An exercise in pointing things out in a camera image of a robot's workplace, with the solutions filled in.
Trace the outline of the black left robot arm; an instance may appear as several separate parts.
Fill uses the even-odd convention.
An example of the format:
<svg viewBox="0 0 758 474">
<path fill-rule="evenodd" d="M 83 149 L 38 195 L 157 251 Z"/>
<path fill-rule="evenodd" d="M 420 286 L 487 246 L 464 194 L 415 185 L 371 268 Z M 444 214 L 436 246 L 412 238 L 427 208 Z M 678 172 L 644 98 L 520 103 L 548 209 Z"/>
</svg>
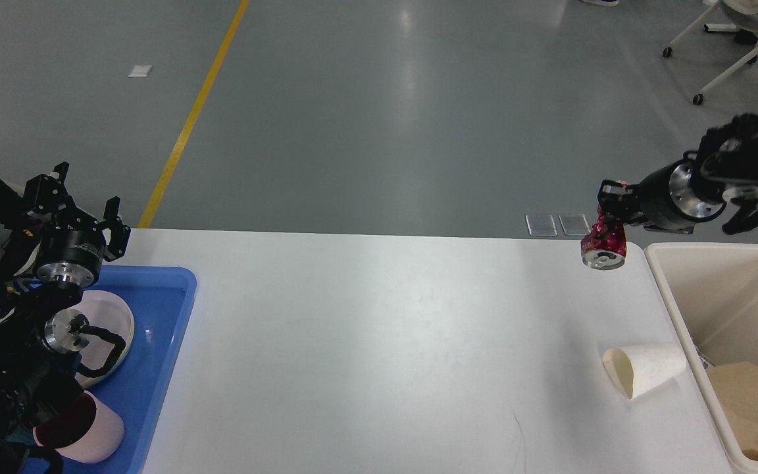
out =
<svg viewBox="0 0 758 474">
<path fill-rule="evenodd" d="M 65 186 L 68 168 L 61 162 L 25 185 L 29 212 L 44 231 L 29 273 L 39 284 L 24 288 L 0 323 L 0 473 L 21 472 L 32 457 L 46 461 L 48 473 L 63 472 L 57 451 L 9 436 L 62 414 L 82 393 L 76 375 L 107 375 L 127 346 L 74 306 L 99 280 L 103 262 L 124 255 L 130 227 L 118 216 L 118 197 L 106 202 L 102 219 L 76 206 Z"/>
</svg>

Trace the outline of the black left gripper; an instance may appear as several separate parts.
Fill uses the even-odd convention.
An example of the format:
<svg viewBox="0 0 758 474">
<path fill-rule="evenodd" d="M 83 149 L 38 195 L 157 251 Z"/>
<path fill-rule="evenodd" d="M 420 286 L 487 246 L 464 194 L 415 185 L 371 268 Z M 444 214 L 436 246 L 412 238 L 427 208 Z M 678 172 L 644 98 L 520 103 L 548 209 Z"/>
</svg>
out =
<svg viewBox="0 0 758 474">
<path fill-rule="evenodd" d="M 69 282 L 81 288 L 99 279 L 103 261 L 112 262 L 126 255 L 130 226 L 120 210 L 120 197 L 105 202 L 101 219 L 84 229 L 80 210 L 67 192 L 65 180 L 70 164 L 61 162 L 50 174 L 39 174 L 24 187 L 24 218 L 50 226 L 42 233 L 31 275 L 42 282 Z"/>
</svg>

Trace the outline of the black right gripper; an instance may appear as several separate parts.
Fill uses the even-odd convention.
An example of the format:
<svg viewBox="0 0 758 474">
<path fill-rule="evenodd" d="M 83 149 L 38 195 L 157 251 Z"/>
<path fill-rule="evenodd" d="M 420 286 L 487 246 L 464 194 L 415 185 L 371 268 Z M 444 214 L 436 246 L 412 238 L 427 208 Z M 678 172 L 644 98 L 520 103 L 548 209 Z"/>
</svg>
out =
<svg viewBox="0 0 758 474">
<path fill-rule="evenodd" d="M 704 190 L 697 188 L 700 184 L 691 159 L 665 166 L 638 185 L 602 180 L 597 195 L 599 213 L 616 214 L 622 226 L 692 234 L 695 226 L 713 221 L 727 207 L 724 201 L 708 195 L 714 190 L 713 183 L 707 181 Z"/>
</svg>

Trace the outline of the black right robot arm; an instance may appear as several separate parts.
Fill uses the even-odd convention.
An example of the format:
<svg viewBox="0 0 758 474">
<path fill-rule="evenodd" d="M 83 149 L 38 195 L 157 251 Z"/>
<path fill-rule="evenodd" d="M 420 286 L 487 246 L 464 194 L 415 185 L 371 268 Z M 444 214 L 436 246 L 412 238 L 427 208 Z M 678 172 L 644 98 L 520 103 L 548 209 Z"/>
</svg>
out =
<svg viewBox="0 0 758 474">
<path fill-rule="evenodd" d="M 736 210 L 722 231 L 752 231 L 758 227 L 758 115 L 745 113 L 708 129 L 695 150 L 635 185 L 604 180 L 597 198 L 594 231 L 602 237 L 625 226 L 691 234 L 728 206 Z"/>
</svg>

